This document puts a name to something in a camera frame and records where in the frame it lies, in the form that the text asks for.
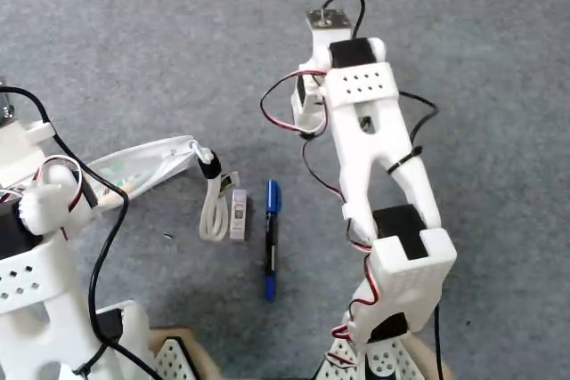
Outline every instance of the black cable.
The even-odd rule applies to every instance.
[[[103,356],[106,350],[107,350],[107,345],[102,344],[99,350],[95,353],[95,355],[93,355],[93,357],[88,362],[86,362],[81,367],[71,372],[76,376],[82,376],[83,378],[88,379],[89,375],[91,374],[91,368],[93,368],[93,365],[97,363],[97,361],[101,358],[101,356]]]
[[[327,9],[327,6],[329,6],[329,4],[332,1],[333,0],[326,0],[326,2],[322,4],[321,9]],[[366,13],[366,1],[360,0],[360,12],[358,14],[358,20],[356,20],[356,24],[354,24],[353,39],[355,39],[358,36],[358,30],[360,29],[365,13]]]
[[[303,158],[303,163],[305,164],[305,167],[307,169],[307,171],[309,172],[309,174],[317,181],[319,182],[322,186],[326,187],[328,190],[332,191],[333,193],[337,193],[338,196],[342,199],[343,203],[346,202],[345,201],[345,197],[342,194],[342,191],[340,191],[340,189],[328,184],[327,182],[325,182],[309,165],[308,160],[306,159],[306,147],[309,145],[309,142],[316,140],[317,138],[321,137],[325,131],[327,130],[327,126],[329,125],[329,112],[327,111],[327,106],[325,104],[323,104],[324,107],[324,126],[322,127],[321,131],[319,133],[315,133],[314,135],[312,135],[310,138],[308,138],[305,143],[303,144],[303,149],[301,149],[301,157]]]
[[[36,106],[36,108],[39,111],[39,114],[42,118],[42,121],[44,123],[51,123],[49,115],[47,114],[47,110],[45,109],[44,104],[30,91],[27,91],[25,89],[18,88],[15,86],[0,86],[0,93],[17,93],[18,95],[21,95],[23,97],[28,98]],[[105,263],[105,259],[107,258],[107,255],[109,254],[110,247],[113,244],[113,241],[115,240],[115,237],[117,236],[117,233],[118,233],[119,229],[121,228],[123,221],[125,220],[126,212],[128,211],[129,197],[124,190],[122,190],[121,188],[119,188],[118,186],[113,184],[112,182],[109,182],[108,180],[106,180],[103,177],[101,177],[100,175],[98,175],[93,169],[91,169],[80,158],[78,158],[77,155],[67,146],[67,144],[57,134],[57,131],[55,131],[55,135],[53,136],[53,139],[55,140],[55,142],[58,143],[58,145],[65,152],[66,155],[68,155],[70,158],[75,159],[79,163],[79,165],[81,166],[81,169],[86,174],[90,175],[97,182],[100,182],[105,187],[107,187],[107,188],[111,189],[112,191],[114,191],[115,193],[117,193],[123,199],[123,205],[120,209],[120,212],[118,213],[118,218],[115,221],[115,224],[113,225],[112,229],[110,230],[109,235],[105,239],[105,242],[103,244],[101,252],[99,253],[99,256],[97,257],[97,260],[95,261],[93,271],[91,273],[91,279],[89,281],[89,293],[87,296],[87,308],[89,311],[89,321],[91,323],[91,328],[92,328],[95,336],[97,337],[97,339],[99,339],[99,341],[102,344],[105,344],[105,345],[109,346],[111,349],[114,349],[115,351],[122,354],[125,358],[127,358],[128,360],[133,362],[137,367],[142,369],[146,374],[151,376],[151,378],[153,378],[154,380],[163,380],[162,377],[160,377],[151,367],[149,367],[138,356],[136,356],[135,354],[130,352],[128,349],[126,349],[125,347],[123,347],[119,343],[116,343],[114,340],[105,336],[105,334],[102,332],[101,326],[99,325],[99,320],[97,319],[97,310],[96,310],[96,304],[95,304],[95,300],[96,300],[95,297],[96,297],[96,291],[97,291],[97,281],[99,279],[99,275],[101,273],[102,266]]]
[[[439,380],[444,380],[444,368],[442,366],[442,347],[439,337],[439,304],[434,310],[434,336],[436,339],[437,376],[439,377]]]
[[[419,95],[416,95],[414,93],[407,93],[405,91],[400,91],[400,95],[402,95],[403,97],[407,97],[407,98],[411,98],[412,100],[415,101],[419,101],[419,102],[423,102],[424,104],[426,104],[427,106],[431,107],[432,111],[429,112],[428,114],[426,114],[422,119],[420,119],[418,121],[418,123],[413,127],[413,129],[410,132],[410,141],[411,144],[413,144],[413,141],[416,139],[416,135],[418,134],[419,130],[421,129],[421,127],[423,125],[426,124],[426,122],[431,119],[432,117],[437,116],[437,114],[439,113],[439,107],[437,107],[433,102],[431,102],[430,100],[426,100],[423,97],[420,97]]]
[[[430,111],[429,113],[427,113],[422,119],[420,119],[418,121],[418,123],[411,129],[410,132],[410,142],[413,145],[414,140],[416,139],[416,136],[418,135],[419,130],[421,129],[421,127],[423,125],[426,124],[426,122],[431,119],[432,117],[435,117],[438,113],[439,113],[439,108],[430,100],[426,100],[423,97],[420,97],[419,95],[413,94],[413,93],[407,93],[405,91],[400,91],[400,95],[402,95],[403,97],[407,97],[407,98],[411,98],[412,100],[415,101],[419,101],[419,102],[423,102],[424,104],[428,105],[429,107],[431,107],[432,111]],[[398,169],[400,166],[402,166],[403,164],[405,164],[406,162],[408,162],[410,159],[415,158],[416,156],[421,155],[421,153],[423,152],[423,147],[421,146],[416,146],[413,147],[411,149],[411,152],[408,153],[406,156],[404,156],[403,158],[401,158],[400,160],[398,160],[395,164],[393,164],[392,166],[390,166],[387,169],[388,174],[392,174],[396,169]]]

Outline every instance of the table surface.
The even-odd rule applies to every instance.
[[[98,298],[134,298],[154,326],[190,325],[227,376],[310,376],[362,279],[302,142],[257,108],[308,58],[305,10],[322,1],[0,0],[0,74],[45,101],[81,157],[192,133],[241,172],[248,243],[200,241],[206,184],[193,167],[132,204]],[[442,110],[419,140],[459,253],[442,301],[445,359],[459,378],[570,377],[569,1],[367,1],[362,35],[384,39],[401,89]],[[357,13],[355,0],[338,5]],[[276,115],[289,118],[290,90],[270,102]],[[409,123],[424,111],[402,108]],[[309,158],[337,178],[329,135]],[[284,198],[275,304],[262,298],[268,178]],[[403,202],[384,173],[373,184],[375,207]],[[85,282],[113,219],[73,237]]]

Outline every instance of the pen cap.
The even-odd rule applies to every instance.
[[[281,191],[277,180],[268,180],[265,190],[265,211],[277,213],[281,208]]]

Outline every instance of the blue marker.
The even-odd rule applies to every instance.
[[[279,184],[269,180],[265,191],[265,298],[269,302],[274,302],[277,294],[277,214],[280,209]]]

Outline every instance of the small white box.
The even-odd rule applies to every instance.
[[[232,219],[230,220],[230,239],[246,240],[246,217],[248,211],[248,192],[235,189],[232,194]]]

